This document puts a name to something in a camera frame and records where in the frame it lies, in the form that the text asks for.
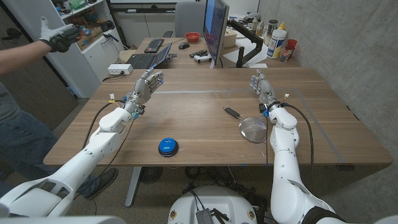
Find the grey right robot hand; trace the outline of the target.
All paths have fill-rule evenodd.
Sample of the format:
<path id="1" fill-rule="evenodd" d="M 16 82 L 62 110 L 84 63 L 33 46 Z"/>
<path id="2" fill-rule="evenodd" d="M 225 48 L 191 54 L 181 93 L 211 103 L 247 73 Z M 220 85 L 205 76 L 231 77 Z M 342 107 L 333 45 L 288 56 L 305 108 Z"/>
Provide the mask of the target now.
<path id="1" fill-rule="evenodd" d="M 257 75 L 251 77 L 250 87 L 256 92 L 259 101 L 267 108 L 268 112 L 278 108 L 280 101 L 277 100 L 275 92 L 265 75 L 256 70 Z"/>

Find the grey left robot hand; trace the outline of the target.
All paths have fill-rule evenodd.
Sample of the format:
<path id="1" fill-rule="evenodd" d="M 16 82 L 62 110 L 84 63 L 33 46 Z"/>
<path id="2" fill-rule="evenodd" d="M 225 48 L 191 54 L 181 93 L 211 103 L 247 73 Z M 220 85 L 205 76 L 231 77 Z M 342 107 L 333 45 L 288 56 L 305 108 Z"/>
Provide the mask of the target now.
<path id="1" fill-rule="evenodd" d="M 140 113 L 144 111 L 144 104 L 149 101 L 153 92 L 164 82 L 162 71 L 154 73 L 154 69 L 146 70 L 134 85 L 133 92 L 127 96 L 124 109 L 129 113 Z"/>

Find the person's gloved hand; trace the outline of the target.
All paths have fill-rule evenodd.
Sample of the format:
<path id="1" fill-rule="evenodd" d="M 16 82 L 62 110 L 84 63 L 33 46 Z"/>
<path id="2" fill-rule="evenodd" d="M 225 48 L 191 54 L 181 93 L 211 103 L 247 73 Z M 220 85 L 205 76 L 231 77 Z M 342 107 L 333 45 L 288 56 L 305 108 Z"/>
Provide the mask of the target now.
<path id="1" fill-rule="evenodd" d="M 81 30 L 74 24 L 68 24 L 57 29 L 50 29 L 46 17 L 40 18 L 41 29 L 39 40 L 49 45 L 52 52 L 66 52 L 72 43 L 78 41 Z"/>

